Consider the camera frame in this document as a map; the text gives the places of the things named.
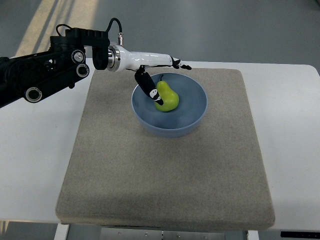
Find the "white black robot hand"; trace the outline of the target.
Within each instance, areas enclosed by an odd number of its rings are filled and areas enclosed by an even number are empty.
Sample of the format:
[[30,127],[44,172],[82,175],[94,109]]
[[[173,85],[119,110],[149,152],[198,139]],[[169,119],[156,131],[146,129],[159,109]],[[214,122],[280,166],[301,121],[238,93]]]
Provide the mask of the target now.
[[123,70],[136,71],[134,79],[140,86],[141,90],[154,102],[159,105],[163,105],[164,101],[160,97],[153,79],[149,73],[145,72],[144,69],[139,69],[141,66],[146,68],[172,66],[174,69],[192,70],[192,67],[185,64],[184,61],[181,61],[178,58],[172,58],[168,54],[129,51],[121,45],[110,45],[108,47],[107,69],[111,72]]

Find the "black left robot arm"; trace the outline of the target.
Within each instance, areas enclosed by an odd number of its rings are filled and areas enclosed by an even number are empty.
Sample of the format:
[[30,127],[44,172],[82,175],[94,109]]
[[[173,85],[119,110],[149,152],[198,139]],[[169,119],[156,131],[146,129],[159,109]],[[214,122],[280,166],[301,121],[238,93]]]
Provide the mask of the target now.
[[164,101],[146,69],[173,67],[191,70],[189,65],[167,54],[126,50],[122,33],[118,34],[117,43],[111,43],[107,31],[69,27],[65,35],[50,37],[48,51],[14,58],[1,57],[0,106],[19,99],[38,103],[65,88],[74,88],[90,73],[86,47],[92,49],[96,70],[134,71],[134,79],[145,95],[160,105]]

